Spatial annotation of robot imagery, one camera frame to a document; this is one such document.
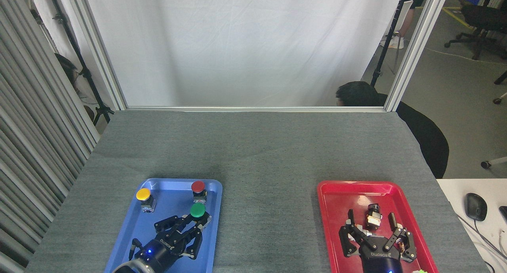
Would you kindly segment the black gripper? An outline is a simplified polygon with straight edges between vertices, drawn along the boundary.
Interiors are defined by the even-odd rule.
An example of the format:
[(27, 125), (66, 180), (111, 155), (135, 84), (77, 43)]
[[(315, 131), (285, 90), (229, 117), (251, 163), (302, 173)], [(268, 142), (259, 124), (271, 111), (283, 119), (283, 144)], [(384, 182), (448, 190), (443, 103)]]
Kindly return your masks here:
[[(153, 273), (164, 273), (182, 256), (195, 260), (202, 243), (202, 232), (211, 220), (212, 216), (183, 215), (155, 223), (156, 237), (136, 253), (135, 260)], [(191, 222), (195, 224), (183, 231)]]
[[(343, 254), (345, 257), (360, 255), (364, 273), (402, 273), (400, 260), (412, 263), (417, 258), (413, 234), (396, 221), (394, 213), (388, 215), (392, 230), (388, 240), (369, 240), (369, 237), (356, 226), (353, 209), (349, 209), (347, 215), (348, 219), (339, 230)], [(349, 235), (360, 248), (352, 244)], [(369, 247), (369, 242), (375, 245), (375, 249)]]

